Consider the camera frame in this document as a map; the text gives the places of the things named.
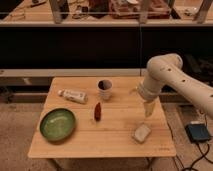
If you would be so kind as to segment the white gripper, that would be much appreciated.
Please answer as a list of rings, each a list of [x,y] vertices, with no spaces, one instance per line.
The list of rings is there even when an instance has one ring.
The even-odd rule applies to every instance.
[[[158,95],[161,92],[161,89],[159,86],[156,86],[155,84],[145,84],[144,82],[140,82],[137,87],[137,91],[139,95],[145,100],[145,101],[152,101],[152,102],[145,102],[144,103],[144,110],[145,110],[145,116],[149,117],[152,115],[155,107],[154,100],[158,97]]]

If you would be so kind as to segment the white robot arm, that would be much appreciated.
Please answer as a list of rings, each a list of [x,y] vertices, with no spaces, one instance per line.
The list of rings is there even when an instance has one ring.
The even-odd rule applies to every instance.
[[[182,58],[175,53],[150,58],[144,80],[138,84],[138,93],[145,101],[152,102],[167,85],[213,119],[213,87],[185,74],[182,66]]]

